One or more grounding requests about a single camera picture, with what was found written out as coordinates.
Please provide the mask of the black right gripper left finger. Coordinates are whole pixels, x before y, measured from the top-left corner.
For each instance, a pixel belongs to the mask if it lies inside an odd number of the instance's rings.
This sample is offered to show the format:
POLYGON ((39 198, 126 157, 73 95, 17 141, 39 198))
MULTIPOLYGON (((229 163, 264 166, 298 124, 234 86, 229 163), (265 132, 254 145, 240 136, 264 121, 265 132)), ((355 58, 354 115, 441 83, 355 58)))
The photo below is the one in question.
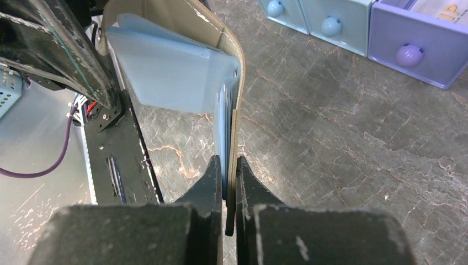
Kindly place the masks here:
POLYGON ((221 264, 221 162, 170 204, 75 205, 45 225, 30 264, 221 264))

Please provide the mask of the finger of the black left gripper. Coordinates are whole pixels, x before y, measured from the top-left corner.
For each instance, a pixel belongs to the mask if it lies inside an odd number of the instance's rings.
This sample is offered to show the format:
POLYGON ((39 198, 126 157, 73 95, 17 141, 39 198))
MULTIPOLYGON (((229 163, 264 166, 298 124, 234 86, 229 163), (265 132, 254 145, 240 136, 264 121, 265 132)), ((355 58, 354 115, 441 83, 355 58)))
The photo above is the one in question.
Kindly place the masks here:
POLYGON ((111 108, 116 79, 85 33, 106 1, 1 1, 1 63, 111 108))

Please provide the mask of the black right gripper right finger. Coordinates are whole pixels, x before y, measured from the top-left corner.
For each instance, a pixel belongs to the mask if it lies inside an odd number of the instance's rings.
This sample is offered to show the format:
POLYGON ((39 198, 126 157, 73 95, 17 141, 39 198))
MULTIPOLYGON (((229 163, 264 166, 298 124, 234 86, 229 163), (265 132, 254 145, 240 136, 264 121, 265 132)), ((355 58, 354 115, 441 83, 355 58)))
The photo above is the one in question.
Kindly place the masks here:
POLYGON ((396 218, 373 208, 289 206, 237 160, 238 264, 414 264, 396 218))

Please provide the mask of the card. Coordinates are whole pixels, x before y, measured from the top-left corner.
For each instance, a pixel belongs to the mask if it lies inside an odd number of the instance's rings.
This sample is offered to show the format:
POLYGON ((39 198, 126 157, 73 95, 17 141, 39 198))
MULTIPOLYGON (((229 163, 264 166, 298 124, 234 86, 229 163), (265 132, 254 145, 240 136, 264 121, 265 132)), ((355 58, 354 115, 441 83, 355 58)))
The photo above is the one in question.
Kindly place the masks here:
POLYGON ((417 0, 409 10, 467 26, 467 0, 417 0))

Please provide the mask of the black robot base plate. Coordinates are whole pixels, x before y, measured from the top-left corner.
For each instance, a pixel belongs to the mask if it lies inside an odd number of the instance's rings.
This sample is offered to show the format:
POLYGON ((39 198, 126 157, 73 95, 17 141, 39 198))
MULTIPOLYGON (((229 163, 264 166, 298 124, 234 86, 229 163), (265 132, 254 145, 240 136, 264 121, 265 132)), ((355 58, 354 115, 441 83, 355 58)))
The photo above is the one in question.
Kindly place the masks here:
POLYGON ((84 135, 96 204, 164 202, 128 91, 112 109, 97 104, 84 135))

